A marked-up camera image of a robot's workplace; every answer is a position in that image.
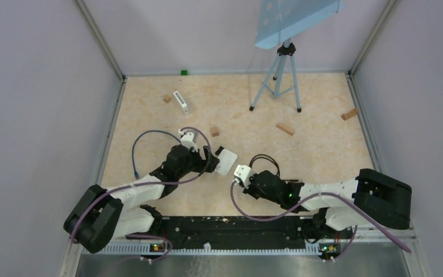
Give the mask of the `white TP-Link switch box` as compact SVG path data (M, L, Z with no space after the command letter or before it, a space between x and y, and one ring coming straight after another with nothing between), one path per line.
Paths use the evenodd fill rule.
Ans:
M215 172L220 175L227 175L235 164L238 155L230 150L223 149L217 157L219 159L219 163L215 167Z

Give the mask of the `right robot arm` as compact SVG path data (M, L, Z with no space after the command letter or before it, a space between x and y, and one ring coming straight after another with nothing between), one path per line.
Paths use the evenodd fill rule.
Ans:
M406 230L410 226L412 188L373 169L331 184L284 181L270 171L255 173L237 166L234 181L244 194L276 203L286 213L317 211L317 234L330 238L337 231L360 224L380 224Z

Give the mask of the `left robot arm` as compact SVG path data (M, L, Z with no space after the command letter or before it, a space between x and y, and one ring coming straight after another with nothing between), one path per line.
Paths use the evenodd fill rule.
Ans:
M224 150L219 147L211 153L204 146L203 159L199 152L178 144L158 168L135 182L112 189L92 185L66 218L63 229L90 253L99 252L112 239L133 233L156 238L162 231L162 223L156 219L160 214L146 202L172 193L189 173L201 176L214 172Z

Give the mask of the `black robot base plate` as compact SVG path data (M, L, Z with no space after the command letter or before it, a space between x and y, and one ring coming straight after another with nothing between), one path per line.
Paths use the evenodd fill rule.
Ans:
M149 235L170 240L175 250L282 250L304 249L324 239L351 238L352 231L315 226L309 218L285 216L258 222L243 216L171 216L155 219Z

